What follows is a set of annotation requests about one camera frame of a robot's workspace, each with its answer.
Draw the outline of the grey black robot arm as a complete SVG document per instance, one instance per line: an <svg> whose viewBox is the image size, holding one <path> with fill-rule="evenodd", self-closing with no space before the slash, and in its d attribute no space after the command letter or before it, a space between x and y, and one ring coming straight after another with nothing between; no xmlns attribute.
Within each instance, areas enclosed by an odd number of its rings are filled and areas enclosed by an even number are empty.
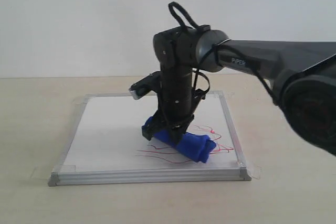
<svg viewBox="0 0 336 224"><path fill-rule="evenodd" d="M197 77L230 68L257 77L295 133L335 154L334 42L231 40L220 30L173 28L156 34L153 48L160 70L131 88L137 98L157 94L158 109L142 126L146 139L203 161L213 144L197 148L186 132L206 96Z"/></svg>

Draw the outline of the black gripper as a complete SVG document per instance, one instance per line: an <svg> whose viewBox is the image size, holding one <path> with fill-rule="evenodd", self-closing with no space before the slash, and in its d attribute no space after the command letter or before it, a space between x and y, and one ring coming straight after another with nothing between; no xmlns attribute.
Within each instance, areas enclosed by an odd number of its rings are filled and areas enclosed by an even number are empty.
<svg viewBox="0 0 336 224"><path fill-rule="evenodd" d="M194 112L207 90L192 87L151 87L156 93L158 109L153 119L148 119L142 126L142 136L150 141L163 129L170 131L173 145L177 145L194 120Z"/></svg>

